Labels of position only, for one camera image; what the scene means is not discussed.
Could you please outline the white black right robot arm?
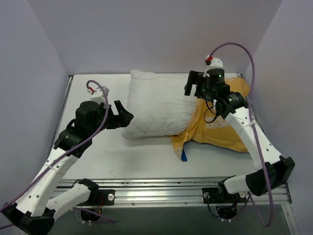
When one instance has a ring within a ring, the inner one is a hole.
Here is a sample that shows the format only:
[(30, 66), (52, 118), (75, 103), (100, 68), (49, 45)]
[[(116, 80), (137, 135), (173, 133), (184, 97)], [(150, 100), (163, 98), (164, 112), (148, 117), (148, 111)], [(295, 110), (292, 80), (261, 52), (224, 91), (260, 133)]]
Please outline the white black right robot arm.
[(212, 103), (216, 116), (221, 116), (235, 130), (256, 168), (253, 173), (220, 181), (218, 198), (228, 202), (239, 192), (261, 196), (284, 185), (295, 167), (294, 160), (285, 158), (270, 143), (255, 122), (246, 99), (226, 84), (224, 70), (211, 69), (208, 74), (190, 71), (184, 94), (190, 95), (193, 86), (196, 87), (195, 96)]

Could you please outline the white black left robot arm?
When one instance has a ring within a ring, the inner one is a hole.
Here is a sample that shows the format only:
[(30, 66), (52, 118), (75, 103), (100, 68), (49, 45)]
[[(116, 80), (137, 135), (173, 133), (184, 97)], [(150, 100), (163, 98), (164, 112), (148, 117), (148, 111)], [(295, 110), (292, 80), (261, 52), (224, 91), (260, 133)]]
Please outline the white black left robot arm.
[(127, 127), (133, 114), (119, 100), (114, 102), (118, 113), (104, 102), (84, 101), (75, 111), (50, 152), (36, 178), (13, 202), (7, 203), (1, 213), (28, 235), (46, 235), (55, 221), (80, 204), (94, 205), (101, 202), (103, 193), (97, 183), (79, 180), (71, 189), (52, 198), (52, 194), (67, 171), (92, 145), (92, 138), (104, 129)]

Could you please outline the yellow printed pillowcase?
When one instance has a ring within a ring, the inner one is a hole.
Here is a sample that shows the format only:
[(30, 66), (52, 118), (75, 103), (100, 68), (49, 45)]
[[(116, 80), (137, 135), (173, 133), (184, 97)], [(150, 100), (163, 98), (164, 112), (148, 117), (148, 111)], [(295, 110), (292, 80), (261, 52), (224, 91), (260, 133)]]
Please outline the yellow printed pillowcase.
[(202, 99), (197, 99), (196, 109), (193, 112), (187, 128), (180, 134), (171, 136), (175, 154), (181, 159), (184, 144), (190, 140), (199, 143), (231, 149), (237, 152), (247, 152), (235, 130), (221, 116), (214, 119), (215, 112), (209, 111), (212, 106)]

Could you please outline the white pillow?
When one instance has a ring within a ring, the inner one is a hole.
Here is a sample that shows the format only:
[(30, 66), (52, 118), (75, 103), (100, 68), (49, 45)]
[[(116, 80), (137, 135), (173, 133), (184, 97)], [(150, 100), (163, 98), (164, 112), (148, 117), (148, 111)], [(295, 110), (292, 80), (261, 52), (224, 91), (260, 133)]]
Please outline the white pillow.
[(186, 73), (131, 71), (127, 110), (133, 114), (122, 131), (125, 139), (172, 136), (183, 132), (196, 109), (195, 96), (185, 96)]

